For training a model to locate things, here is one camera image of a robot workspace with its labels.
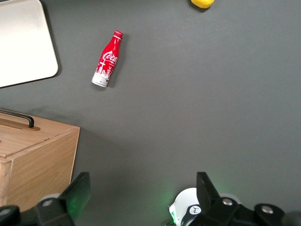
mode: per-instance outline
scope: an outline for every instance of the bottle cap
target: bottle cap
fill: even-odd
[[[113,36],[117,36],[118,38],[121,39],[121,38],[122,38],[122,35],[123,35],[122,32],[116,30],[116,31],[114,32],[114,35],[113,35]]]

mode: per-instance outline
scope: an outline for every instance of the screw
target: screw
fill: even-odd
[[[45,202],[42,203],[42,206],[46,207],[46,206],[50,206],[52,204],[53,200],[47,200]]]
[[[262,206],[261,207],[261,210],[265,213],[269,213],[269,214],[272,214],[274,213],[274,211],[272,210],[272,208],[270,206]]]
[[[10,209],[4,209],[0,212],[0,216],[4,216],[4,215],[7,215],[8,213],[10,213],[11,210]]]
[[[231,201],[231,199],[227,199],[227,198],[223,199],[222,203],[224,203],[227,206],[232,206],[233,205],[233,202]]]

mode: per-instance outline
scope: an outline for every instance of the gray table surface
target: gray table surface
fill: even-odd
[[[198,171],[248,208],[301,210],[300,0],[43,3],[59,73],[0,89],[0,106],[81,127],[73,176],[90,172],[92,197],[77,225],[163,225]]]

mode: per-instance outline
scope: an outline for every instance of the yellow object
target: yellow object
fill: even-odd
[[[214,0],[191,0],[191,2],[200,8],[208,8],[214,3]]]

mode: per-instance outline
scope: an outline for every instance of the box lid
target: box lid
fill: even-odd
[[[0,157],[7,158],[29,147],[62,134],[75,126],[34,117],[34,126],[40,130],[19,129],[0,124]],[[0,113],[0,119],[26,124],[26,119]]]

